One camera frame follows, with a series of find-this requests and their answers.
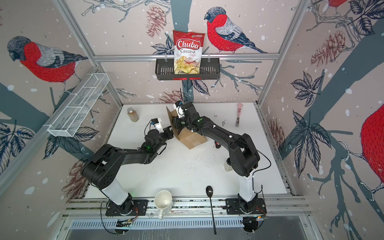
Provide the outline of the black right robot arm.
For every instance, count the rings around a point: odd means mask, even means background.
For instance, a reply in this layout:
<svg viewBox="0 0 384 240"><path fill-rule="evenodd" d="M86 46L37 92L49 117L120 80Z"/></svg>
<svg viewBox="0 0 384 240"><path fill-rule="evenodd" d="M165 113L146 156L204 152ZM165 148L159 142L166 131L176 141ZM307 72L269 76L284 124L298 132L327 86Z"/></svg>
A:
<svg viewBox="0 0 384 240"><path fill-rule="evenodd" d="M229 152L229 163L240 176L239 197L245 203L257 198L252 174L260 161L260 155L248 134L235 134L216 125L211 119L200 116L192 103L177 101L174 108L178 115L177 129L187 129L193 133L208 137Z"/></svg>

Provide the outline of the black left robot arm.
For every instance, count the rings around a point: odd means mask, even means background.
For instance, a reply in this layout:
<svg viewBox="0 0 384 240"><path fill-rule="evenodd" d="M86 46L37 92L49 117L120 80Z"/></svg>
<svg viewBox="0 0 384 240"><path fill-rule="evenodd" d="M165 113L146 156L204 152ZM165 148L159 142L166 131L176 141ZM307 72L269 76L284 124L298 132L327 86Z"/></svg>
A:
<svg viewBox="0 0 384 240"><path fill-rule="evenodd" d="M108 199L119 208L129 211L132 208L132 196L116 179L120 167L123 165L150 164L161 154L160 148L167 146L167 141L174 137L171 127L160 132L150 130L145 135L145 142L138 149L121 149L110 144L103 145L83 165L81 175L100 190Z"/></svg>

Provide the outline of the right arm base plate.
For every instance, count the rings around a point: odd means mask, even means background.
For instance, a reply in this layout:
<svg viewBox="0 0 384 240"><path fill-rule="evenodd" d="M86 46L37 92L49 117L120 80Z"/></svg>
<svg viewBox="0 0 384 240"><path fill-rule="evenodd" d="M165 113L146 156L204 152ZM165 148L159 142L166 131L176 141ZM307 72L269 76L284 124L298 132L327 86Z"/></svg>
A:
<svg viewBox="0 0 384 240"><path fill-rule="evenodd" d="M246 202L240 196L237 199L225 199L224 210L228 215L262 215L267 214L264 199L255 197L250 202Z"/></svg>

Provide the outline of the red black utility knife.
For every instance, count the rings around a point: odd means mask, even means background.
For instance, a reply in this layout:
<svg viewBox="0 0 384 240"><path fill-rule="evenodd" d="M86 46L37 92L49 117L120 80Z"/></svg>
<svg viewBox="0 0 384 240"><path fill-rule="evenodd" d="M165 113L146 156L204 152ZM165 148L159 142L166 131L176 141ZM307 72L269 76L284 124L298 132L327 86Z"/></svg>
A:
<svg viewBox="0 0 384 240"><path fill-rule="evenodd" d="M218 142L215 142L215 147L216 147L216 149L219 149L219 148L221 148L221 144L219 144Z"/></svg>

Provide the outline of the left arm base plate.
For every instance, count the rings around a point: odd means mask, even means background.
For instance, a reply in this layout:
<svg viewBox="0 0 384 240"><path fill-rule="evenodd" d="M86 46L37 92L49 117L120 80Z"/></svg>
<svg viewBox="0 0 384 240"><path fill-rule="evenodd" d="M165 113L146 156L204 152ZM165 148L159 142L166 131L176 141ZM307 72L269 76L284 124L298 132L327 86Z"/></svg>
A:
<svg viewBox="0 0 384 240"><path fill-rule="evenodd" d="M112 201L107 204L107 217L145 216L148 208L148 200L127 199L122 205Z"/></svg>

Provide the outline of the brown cardboard express box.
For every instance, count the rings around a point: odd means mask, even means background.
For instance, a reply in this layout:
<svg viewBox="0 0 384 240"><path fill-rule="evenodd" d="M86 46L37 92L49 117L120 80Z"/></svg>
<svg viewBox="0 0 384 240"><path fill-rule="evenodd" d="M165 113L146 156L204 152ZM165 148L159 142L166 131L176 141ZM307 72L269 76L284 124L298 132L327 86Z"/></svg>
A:
<svg viewBox="0 0 384 240"><path fill-rule="evenodd" d="M176 110L170 111L170 109L167 108L167 113L174 133L174 137L176 137L176 139L181 142L184 146L186 146L189 150L207 142L206 137L201 136L198 133L194 133L191 130L188 130L187 128L176 128L176 124L174 123L174 119L178 119L178 114Z"/></svg>

